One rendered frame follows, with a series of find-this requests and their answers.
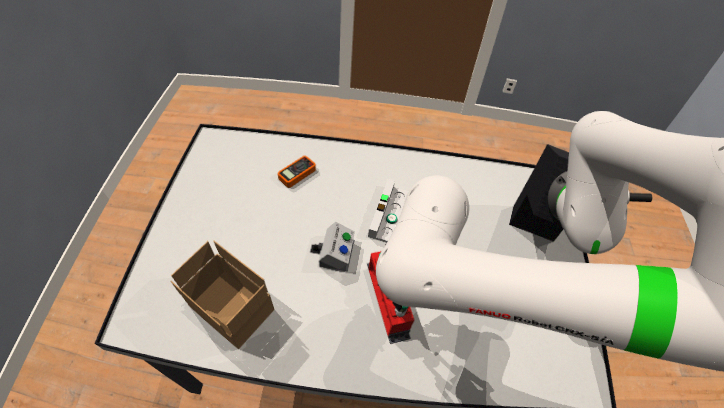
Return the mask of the orange pocket multimeter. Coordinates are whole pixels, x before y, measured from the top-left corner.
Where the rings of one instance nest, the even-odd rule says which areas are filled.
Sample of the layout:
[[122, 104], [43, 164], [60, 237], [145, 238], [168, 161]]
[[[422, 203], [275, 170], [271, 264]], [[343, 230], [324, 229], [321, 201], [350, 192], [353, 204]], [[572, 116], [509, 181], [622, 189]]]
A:
[[288, 188], [316, 171], [316, 164], [303, 156], [278, 172], [278, 179]]

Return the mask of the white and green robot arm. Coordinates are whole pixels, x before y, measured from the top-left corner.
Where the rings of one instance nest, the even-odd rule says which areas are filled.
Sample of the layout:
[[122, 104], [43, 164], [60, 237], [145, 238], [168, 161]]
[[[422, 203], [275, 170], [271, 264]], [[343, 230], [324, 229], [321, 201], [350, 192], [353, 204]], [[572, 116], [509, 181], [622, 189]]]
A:
[[568, 170], [548, 192], [550, 211], [575, 248], [601, 254], [622, 240], [627, 204], [652, 202], [651, 193], [629, 193], [629, 183], [695, 218], [689, 268], [547, 261], [456, 246], [467, 195], [454, 180], [429, 176], [406, 196], [377, 260], [378, 285], [401, 306], [518, 322], [724, 372], [724, 138], [662, 131], [607, 111], [581, 118]]

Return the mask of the grey button panel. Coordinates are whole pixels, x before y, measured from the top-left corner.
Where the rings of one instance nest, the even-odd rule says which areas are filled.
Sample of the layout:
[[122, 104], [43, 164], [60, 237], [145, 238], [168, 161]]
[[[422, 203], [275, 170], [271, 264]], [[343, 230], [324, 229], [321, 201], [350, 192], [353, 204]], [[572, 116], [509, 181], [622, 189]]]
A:
[[310, 250], [310, 253], [315, 254], [320, 254], [321, 250], [319, 267], [348, 272], [354, 244], [354, 234], [355, 231], [338, 222], [334, 222], [328, 227], [324, 242], [319, 242], [319, 245], [312, 244]]

